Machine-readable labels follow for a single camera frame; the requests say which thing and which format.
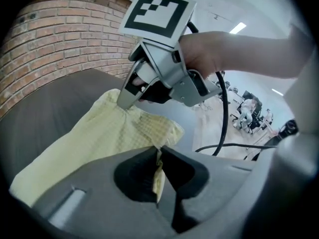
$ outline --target yellow cloth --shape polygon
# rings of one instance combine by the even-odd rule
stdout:
[[[184,131],[177,123],[135,106],[127,111],[118,107],[119,93],[114,89],[103,94],[68,134],[16,175],[10,192],[31,207],[46,190],[90,161],[180,140]]]

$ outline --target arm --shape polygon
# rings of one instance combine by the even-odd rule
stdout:
[[[213,31],[184,35],[180,45],[186,66],[197,69],[203,77],[221,70],[297,77],[315,47],[312,40],[294,26],[288,39]]]

